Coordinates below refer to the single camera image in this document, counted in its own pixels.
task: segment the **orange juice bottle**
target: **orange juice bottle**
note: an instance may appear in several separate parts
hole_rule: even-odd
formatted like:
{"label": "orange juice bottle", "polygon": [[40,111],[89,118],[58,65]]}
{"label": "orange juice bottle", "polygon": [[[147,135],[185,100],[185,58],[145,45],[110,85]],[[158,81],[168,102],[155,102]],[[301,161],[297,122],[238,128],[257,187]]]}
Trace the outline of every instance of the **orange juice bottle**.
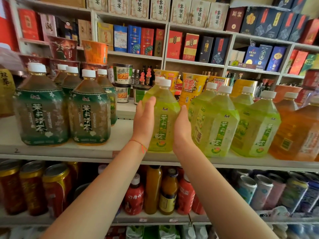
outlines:
{"label": "orange juice bottle", "polygon": [[168,174],[162,180],[159,196],[159,210],[164,215],[170,215],[174,211],[178,190],[178,172],[174,168],[168,169]]}
{"label": "orange juice bottle", "polygon": [[287,117],[290,112],[298,110],[298,106],[295,103],[298,93],[286,92],[284,99],[275,103],[277,111],[280,114],[280,118]]}
{"label": "orange juice bottle", "polygon": [[315,160],[319,153],[319,96],[283,120],[269,153],[283,160]]}
{"label": "orange juice bottle", "polygon": [[146,214],[152,215],[157,212],[162,175],[162,169],[158,165],[150,165],[147,169],[144,195],[144,211]]}

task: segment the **bottle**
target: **bottle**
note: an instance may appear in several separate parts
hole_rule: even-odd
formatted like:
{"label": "bottle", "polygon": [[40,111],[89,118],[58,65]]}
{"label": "bottle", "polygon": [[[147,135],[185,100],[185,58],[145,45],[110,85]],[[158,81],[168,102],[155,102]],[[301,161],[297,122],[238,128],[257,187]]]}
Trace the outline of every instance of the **bottle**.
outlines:
{"label": "bottle", "polygon": [[143,97],[143,105],[145,105],[145,103],[149,100],[149,98],[151,98],[152,96],[154,96],[154,94],[159,91],[160,89],[160,80],[165,80],[164,77],[160,77],[160,76],[156,76],[155,77],[155,85],[150,88],[144,95]]}
{"label": "bottle", "polygon": [[136,70],[136,76],[135,76],[135,84],[140,84],[139,78],[140,78],[140,70]]}
{"label": "bottle", "polygon": [[284,117],[289,116],[289,114],[293,111],[298,110],[298,106],[295,103],[295,99],[297,98],[298,93],[286,92],[284,99],[275,103],[276,109],[280,114],[281,120]]}
{"label": "bottle", "polygon": [[106,69],[98,69],[98,77],[96,82],[106,91],[108,98],[111,103],[111,126],[113,126],[117,121],[116,115],[116,103],[117,103],[117,93],[115,87],[112,85],[107,77]]}
{"label": "bottle", "polygon": [[209,101],[216,96],[216,89],[217,83],[208,82],[206,85],[206,90],[190,102],[188,107],[188,120],[192,126],[192,136],[194,136],[193,131],[195,131],[195,125],[199,111],[201,109],[205,109]]}
{"label": "bottle", "polygon": [[232,149],[244,157],[262,157],[281,123],[273,103],[276,92],[264,90],[261,99],[244,108],[232,142]]}
{"label": "bottle", "polygon": [[125,212],[129,215],[139,214],[143,209],[143,201],[144,188],[140,184],[139,174],[135,174],[124,197]]}
{"label": "bottle", "polygon": [[30,75],[16,89],[15,115],[21,140],[27,145],[58,145],[69,139],[65,96],[42,64],[29,63]]}
{"label": "bottle", "polygon": [[174,168],[169,168],[167,175],[162,180],[161,192],[159,196],[159,210],[164,215],[170,215],[174,211],[177,197],[178,172]]}
{"label": "bottle", "polygon": [[195,197],[195,190],[190,184],[188,177],[184,177],[179,181],[179,190],[177,193],[177,213],[187,215],[190,213]]}
{"label": "bottle", "polygon": [[58,64],[58,73],[53,80],[55,84],[59,85],[64,80],[64,78],[68,75],[66,73],[66,67],[67,65]]}
{"label": "bottle", "polygon": [[238,111],[229,98],[232,89],[220,86],[218,95],[198,112],[193,140],[206,157],[224,157],[229,151],[239,122]]}
{"label": "bottle", "polygon": [[170,152],[173,150],[173,131],[175,120],[181,110],[178,101],[169,90],[171,80],[160,80],[159,89],[154,94],[154,130],[148,150],[151,152]]}
{"label": "bottle", "polygon": [[68,75],[60,83],[60,87],[62,88],[66,96],[69,98],[71,92],[82,82],[82,80],[80,79],[77,67],[67,66],[66,72]]}
{"label": "bottle", "polygon": [[269,153],[277,159],[314,161],[319,153],[319,96],[281,123]]}
{"label": "bottle", "polygon": [[152,215],[157,212],[162,176],[163,172],[160,166],[150,165],[147,168],[144,199],[144,211],[146,214]]}
{"label": "bottle", "polygon": [[233,104],[238,112],[240,112],[246,106],[249,106],[254,103],[253,101],[253,87],[244,86],[242,88],[241,95],[233,98]]}
{"label": "bottle", "polygon": [[70,120],[74,121],[71,135],[78,144],[103,144],[111,134],[110,99],[95,81],[95,70],[82,69],[82,76],[69,102]]}

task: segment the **red can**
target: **red can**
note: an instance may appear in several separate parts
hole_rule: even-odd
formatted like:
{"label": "red can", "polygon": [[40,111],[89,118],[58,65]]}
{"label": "red can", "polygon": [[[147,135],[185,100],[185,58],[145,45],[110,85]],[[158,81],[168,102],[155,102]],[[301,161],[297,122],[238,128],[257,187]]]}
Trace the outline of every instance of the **red can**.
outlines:
{"label": "red can", "polygon": [[1,200],[9,215],[16,215],[27,209],[19,178],[19,169],[19,162],[14,159],[0,163]]}
{"label": "red can", "polygon": [[177,193],[177,212],[181,215],[189,214],[192,209],[195,190],[193,186],[190,184],[188,177],[184,174],[184,178],[182,178],[179,182],[179,190]]}
{"label": "red can", "polygon": [[52,165],[44,171],[42,181],[50,214],[57,218],[69,205],[72,189],[70,170],[64,163]]}
{"label": "red can", "polygon": [[203,205],[200,203],[199,198],[195,195],[192,210],[199,215],[205,215],[206,212],[204,210]]}
{"label": "red can", "polygon": [[143,209],[143,201],[144,187],[140,184],[140,175],[135,174],[124,197],[125,212],[129,215],[139,214]]}
{"label": "red can", "polygon": [[32,161],[22,166],[20,180],[29,214],[42,215],[48,211],[48,203],[42,183],[44,161]]}

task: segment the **red bottle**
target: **red bottle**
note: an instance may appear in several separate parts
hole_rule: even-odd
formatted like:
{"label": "red bottle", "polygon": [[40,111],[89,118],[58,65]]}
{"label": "red bottle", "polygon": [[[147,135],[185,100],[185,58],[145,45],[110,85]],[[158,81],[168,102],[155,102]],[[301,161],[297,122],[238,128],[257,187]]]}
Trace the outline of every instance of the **red bottle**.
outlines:
{"label": "red bottle", "polygon": [[144,187],[140,184],[139,174],[135,174],[124,198],[125,212],[129,215],[137,215],[143,209]]}
{"label": "red bottle", "polygon": [[201,202],[199,201],[199,198],[197,197],[197,195],[195,195],[193,206],[192,206],[192,210],[196,214],[199,214],[199,215],[205,215],[206,214],[206,212],[204,210],[204,207],[201,204]]}
{"label": "red bottle", "polygon": [[195,190],[190,184],[186,174],[184,174],[184,178],[180,180],[179,186],[177,193],[177,212],[181,215],[187,215],[192,209]]}

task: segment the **yellow-green beverage bottle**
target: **yellow-green beverage bottle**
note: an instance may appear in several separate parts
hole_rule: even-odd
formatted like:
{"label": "yellow-green beverage bottle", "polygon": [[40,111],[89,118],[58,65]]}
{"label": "yellow-green beverage bottle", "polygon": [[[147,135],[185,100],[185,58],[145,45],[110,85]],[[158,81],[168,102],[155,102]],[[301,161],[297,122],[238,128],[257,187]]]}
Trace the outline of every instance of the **yellow-green beverage bottle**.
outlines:
{"label": "yellow-green beverage bottle", "polygon": [[239,96],[232,99],[234,106],[238,112],[240,112],[246,106],[249,106],[254,103],[253,92],[253,87],[244,86],[242,88],[242,93]]}
{"label": "yellow-green beverage bottle", "polygon": [[194,143],[206,157],[225,157],[232,143],[239,114],[229,98],[233,87],[222,85],[218,95],[198,112]]}
{"label": "yellow-green beverage bottle", "polygon": [[169,90],[171,80],[162,79],[159,89],[153,96],[156,97],[154,106],[154,130],[148,148],[151,152],[170,152],[173,150],[174,124],[181,107]]}
{"label": "yellow-green beverage bottle", "polygon": [[273,103],[276,92],[264,90],[261,99],[244,108],[232,142],[232,150],[244,157],[262,157],[281,123]]}
{"label": "yellow-green beverage bottle", "polygon": [[55,84],[60,85],[60,83],[68,75],[66,73],[66,67],[67,67],[67,65],[58,64],[58,72],[53,80]]}
{"label": "yellow-green beverage bottle", "polygon": [[194,135],[196,120],[200,109],[204,109],[211,99],[216,96],[217,83],[208,82],[206,90],[195,97],[189,104],[188,120],[192,126],[192,136]]}
{"label": "yellow-green beverage bottle", "polygon": [[155,77],[155,85],[145,93],[142,100],[143,105],[145,105],[149,98],[154,96],[154,94],[157,93],[157,91],[160,89],[160,80],[165,80],[165,78],[160,76]]}
{"label": "yellow-green beverage bottle", "polygon": [[71,92],[81,84],[82,80],[79,76],[79,70],[77,67],[67,66],[66,67],[67,76],[60,83],[60,87],[66,94],[67,98],[70,98]]}

